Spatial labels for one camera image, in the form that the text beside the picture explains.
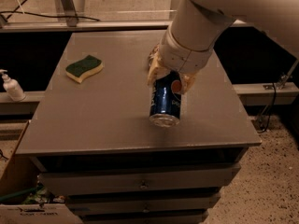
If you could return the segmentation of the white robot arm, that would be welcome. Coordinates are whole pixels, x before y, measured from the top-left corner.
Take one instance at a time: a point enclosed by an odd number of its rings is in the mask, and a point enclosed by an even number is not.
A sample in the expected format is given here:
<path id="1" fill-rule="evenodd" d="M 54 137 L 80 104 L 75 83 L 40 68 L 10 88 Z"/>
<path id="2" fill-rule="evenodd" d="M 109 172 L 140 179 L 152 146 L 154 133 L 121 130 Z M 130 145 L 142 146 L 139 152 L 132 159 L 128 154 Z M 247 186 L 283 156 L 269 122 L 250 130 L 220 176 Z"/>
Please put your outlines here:
<path id="1" fill-rule="evenodd" d="M 179 73 L 180 93 L 190 89 L 219 36 L 235 21 L 265 32 L 299 58 L 299 0 L 181 0 L 177 14 L 149 57 L 148 83 Z"/>

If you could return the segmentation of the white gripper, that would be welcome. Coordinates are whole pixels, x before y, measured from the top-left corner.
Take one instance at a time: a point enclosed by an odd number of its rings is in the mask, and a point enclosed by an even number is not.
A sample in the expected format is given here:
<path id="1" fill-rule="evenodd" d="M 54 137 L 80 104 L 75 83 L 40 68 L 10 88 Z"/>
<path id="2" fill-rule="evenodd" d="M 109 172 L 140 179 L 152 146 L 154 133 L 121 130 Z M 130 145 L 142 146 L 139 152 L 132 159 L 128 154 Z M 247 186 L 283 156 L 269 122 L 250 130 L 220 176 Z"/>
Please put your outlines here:
<path id="1" fill-rule="evenodd" d="M 149 54 L 148 85 L 166 77 L 173 70 L 180 72 L 181 93 L 186 93 L 195 82 L 196 73 L 206 66 L 212 52 L 212 47 L 200 51 L 184 48 L 167 29 L 160 45 L 156 45 Z"/>

